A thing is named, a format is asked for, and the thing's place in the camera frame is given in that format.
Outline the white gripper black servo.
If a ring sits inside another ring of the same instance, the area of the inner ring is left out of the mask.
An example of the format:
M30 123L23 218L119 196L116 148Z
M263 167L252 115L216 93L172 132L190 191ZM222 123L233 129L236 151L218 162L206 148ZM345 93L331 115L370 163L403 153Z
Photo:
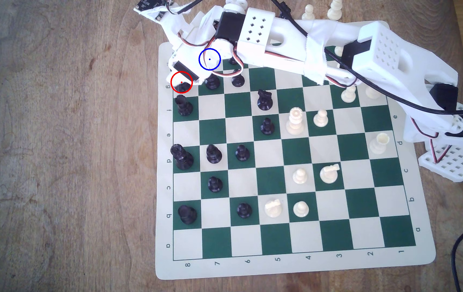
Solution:
M199 37L194 30L174 29L169 38L173 53L168 60L168 81L172 85L201 85L210 77L233 77L236 73L219 73L227 59L238 61L236 46L212 34Z

